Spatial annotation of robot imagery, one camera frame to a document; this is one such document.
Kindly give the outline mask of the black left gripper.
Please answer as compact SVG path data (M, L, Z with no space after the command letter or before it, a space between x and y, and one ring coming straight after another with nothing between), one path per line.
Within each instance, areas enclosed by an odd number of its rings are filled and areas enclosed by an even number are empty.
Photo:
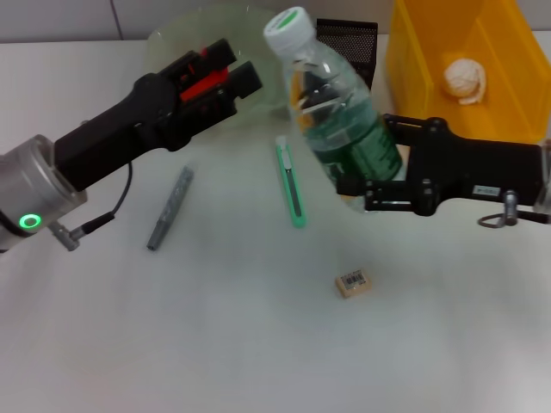
M126 98L54 143L57 171L83 191L148 151L178 151L225 118L245 116L252 106L245 100L263 84L250 61L230 71L235 61L221 39L139 78ZM206 101L183 101L182 92L204 78Z

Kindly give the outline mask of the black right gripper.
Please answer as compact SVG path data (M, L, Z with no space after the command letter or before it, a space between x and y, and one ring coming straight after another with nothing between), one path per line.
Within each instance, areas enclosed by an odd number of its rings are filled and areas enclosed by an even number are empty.
M541 191L541 147L465 139L443 119L384 114L397 145L412 145L406 181L338 179L336 191L357 211L433 215L446 200L502 202L509 190L532 207Z

